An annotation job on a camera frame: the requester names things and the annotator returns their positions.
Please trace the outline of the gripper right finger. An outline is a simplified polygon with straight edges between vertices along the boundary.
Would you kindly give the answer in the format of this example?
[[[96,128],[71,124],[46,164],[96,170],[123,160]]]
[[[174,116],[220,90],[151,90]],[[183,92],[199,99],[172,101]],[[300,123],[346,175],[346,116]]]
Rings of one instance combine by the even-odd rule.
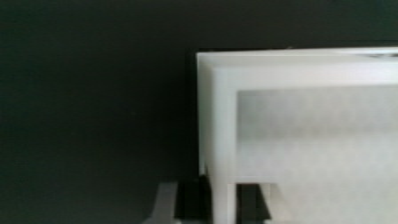
[[[265,221],[270,219],[270,212],[268,212],[259,185],[240,184],[236,190],[238,190],[238,193],[236,193],[238,224],[265,224]]]

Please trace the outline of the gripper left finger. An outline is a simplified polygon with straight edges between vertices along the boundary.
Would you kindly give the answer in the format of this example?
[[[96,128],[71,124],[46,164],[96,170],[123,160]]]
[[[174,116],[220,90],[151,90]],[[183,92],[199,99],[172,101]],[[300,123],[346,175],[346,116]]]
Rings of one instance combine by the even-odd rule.
[[[147,224],[211,224],[211,192],[204,176],[160,183]]]

